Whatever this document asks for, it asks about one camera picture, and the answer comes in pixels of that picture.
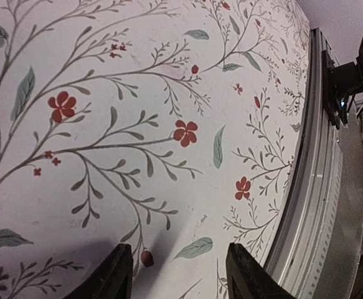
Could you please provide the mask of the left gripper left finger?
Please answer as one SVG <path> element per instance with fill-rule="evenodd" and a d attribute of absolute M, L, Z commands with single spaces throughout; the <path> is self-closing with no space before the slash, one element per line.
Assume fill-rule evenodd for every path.
<path fill-rule="evenodd" d="M 133 255 L 129 244 L 118 244 L 98 268 L 65 299 L 130 299 Z"/>

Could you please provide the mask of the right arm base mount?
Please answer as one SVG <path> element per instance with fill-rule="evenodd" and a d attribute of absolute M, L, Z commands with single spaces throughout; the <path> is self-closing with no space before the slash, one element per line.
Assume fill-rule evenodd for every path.
<path fill-rule="evenodd" d="M 322 105 L 337 130 L 347 124 L 346 93 L 357 83 L 356 64 L 336 66 L 327 50 L 321 51 Z"/>

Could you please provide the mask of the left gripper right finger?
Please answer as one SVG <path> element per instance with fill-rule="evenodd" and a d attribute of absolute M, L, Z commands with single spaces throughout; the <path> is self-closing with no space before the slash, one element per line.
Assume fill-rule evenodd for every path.
<path fill-rule="evenodd" d="M 225 265 L 229 298 L 295 299 L 266 273 L 242 244 L 229 244 Z"/>

